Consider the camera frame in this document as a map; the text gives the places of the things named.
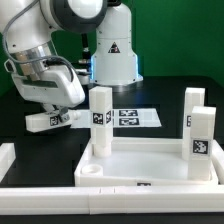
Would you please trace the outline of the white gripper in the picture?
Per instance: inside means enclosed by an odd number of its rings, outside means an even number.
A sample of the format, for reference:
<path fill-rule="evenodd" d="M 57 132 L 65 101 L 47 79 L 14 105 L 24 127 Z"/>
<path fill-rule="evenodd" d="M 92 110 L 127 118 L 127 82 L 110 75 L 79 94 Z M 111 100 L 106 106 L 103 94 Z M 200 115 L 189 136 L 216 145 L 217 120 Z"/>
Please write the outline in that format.
<path fill-rule="evenodd" d="M 20 95 L 27 101 L 42 103 L 47 114 L 59 106 L 59 119 L 67 122 L 70 119 L 68 108 L 75 107 L 85 99 L 84 90 L 75 73 L 70 73 L 64 66 L 52 66 L 40 75 L 38 81 L 28 80 L 17 73 L 11 74 Z"/>

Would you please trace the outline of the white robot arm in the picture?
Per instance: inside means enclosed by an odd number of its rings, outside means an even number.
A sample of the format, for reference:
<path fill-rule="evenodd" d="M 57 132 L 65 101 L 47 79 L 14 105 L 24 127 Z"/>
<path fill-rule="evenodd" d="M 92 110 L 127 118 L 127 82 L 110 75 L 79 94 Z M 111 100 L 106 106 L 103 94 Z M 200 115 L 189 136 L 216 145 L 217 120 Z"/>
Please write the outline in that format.
<path fill-rule="evenodd" d="M 20 95 L 43 105 L 60 122 L 85 99 L 72 63 L 57 54 L 52 33 L 97 33 L 89 58 L 90 81 L 101 86 L 138 84 L 137 55 L 131 46 L 131 12 L 121 0 L 0 0 L 0 34 L 10 73 Z"/>

